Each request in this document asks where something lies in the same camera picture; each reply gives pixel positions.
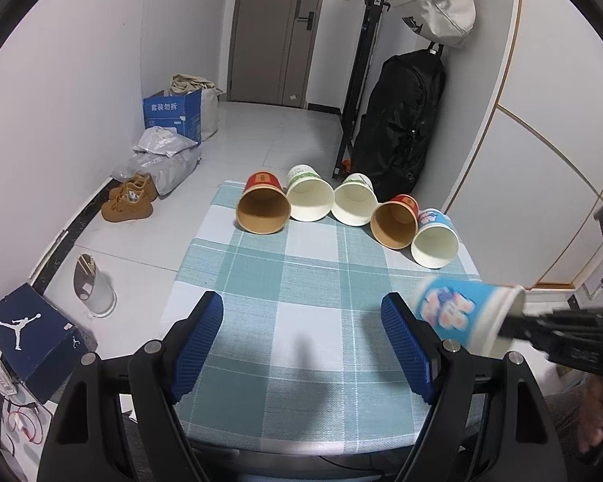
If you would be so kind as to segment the person's right hand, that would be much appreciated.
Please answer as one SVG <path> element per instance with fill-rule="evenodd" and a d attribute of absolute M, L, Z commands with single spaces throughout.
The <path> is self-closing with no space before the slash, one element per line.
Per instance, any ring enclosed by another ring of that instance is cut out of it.
<path fill-rule="evenodd" d="M 578 415 L 578 449 L 586 454 L 603 441 L 603 378 L 590 376 Z"/>

